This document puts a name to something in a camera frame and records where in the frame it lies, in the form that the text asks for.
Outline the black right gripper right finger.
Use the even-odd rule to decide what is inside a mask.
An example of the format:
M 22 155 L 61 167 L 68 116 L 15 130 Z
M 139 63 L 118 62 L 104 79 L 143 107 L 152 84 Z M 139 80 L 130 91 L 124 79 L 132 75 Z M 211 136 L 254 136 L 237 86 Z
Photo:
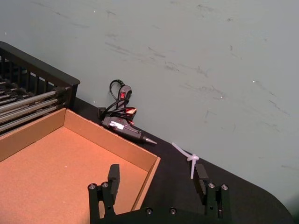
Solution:
M 204 165 L 194 168 L 194 185 L 205 206 L 205 215 L 213 219 L 230 219 L 230 196 L 227 184 L 217 185 L 210 180 Z

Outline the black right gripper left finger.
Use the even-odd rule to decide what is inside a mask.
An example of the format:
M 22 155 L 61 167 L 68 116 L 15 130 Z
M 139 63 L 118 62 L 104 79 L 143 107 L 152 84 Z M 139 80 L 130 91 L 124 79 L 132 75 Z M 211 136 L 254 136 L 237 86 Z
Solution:
M 100 219 L 99 202 L 104 204 L 104 218 L 116 216 L 114 204 L 120 185 L 120 165 L 112 164 L 107 176 L 107 181 L 101 185 L 91 183 L 88 185 L 89 217 Z

